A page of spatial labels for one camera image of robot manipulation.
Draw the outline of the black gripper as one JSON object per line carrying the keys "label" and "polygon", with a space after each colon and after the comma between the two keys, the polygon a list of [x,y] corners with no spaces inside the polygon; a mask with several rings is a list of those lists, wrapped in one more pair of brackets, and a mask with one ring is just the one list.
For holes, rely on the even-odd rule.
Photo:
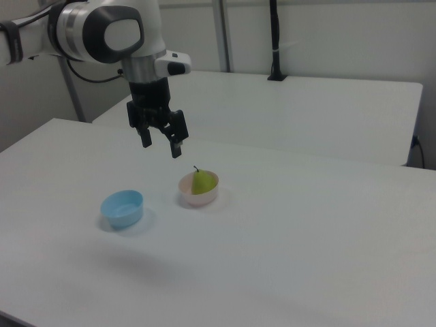
{"label": "black gripper", "polygon": [[136,128],[142,147],[152,145],[149,127],[159,129],[170,142],[172,158],[182,154],[183,141],[189,132],[182,110],[169,109],[170,87],[167,78],[148,83],[129,82],[132,100],[127,103],[129,124]]}

